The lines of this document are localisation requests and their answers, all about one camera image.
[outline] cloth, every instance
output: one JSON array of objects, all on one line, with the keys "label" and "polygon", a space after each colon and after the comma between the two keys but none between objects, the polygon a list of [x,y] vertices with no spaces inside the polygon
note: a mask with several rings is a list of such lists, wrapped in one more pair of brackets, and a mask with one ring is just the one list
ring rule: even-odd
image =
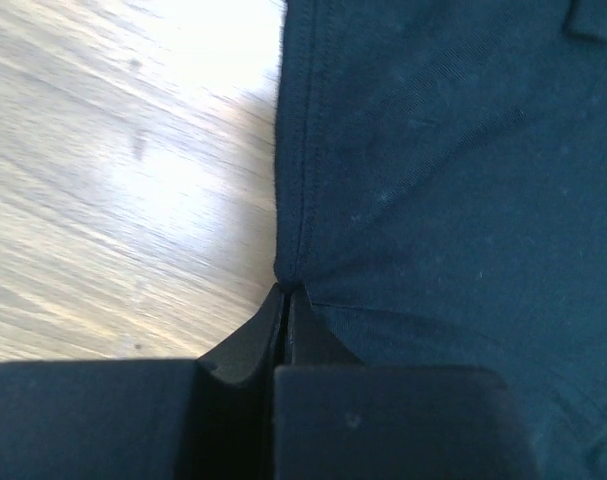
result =
[{"label": "cloth", "polygon": [[275,175],[353,353],[495,370],[543,478],[607,479],[607,1],[290,0]]}]

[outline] dark blue fabric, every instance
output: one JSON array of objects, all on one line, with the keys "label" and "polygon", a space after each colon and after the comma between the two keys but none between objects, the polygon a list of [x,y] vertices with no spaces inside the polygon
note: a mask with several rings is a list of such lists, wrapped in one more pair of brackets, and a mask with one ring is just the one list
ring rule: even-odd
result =
[{"label": "dark blue fabric", "polygon": [[277,112],[280,283],[367,363],[499,372],[551,479],[607,478],[607,2],[585,3],[291,0]]}]

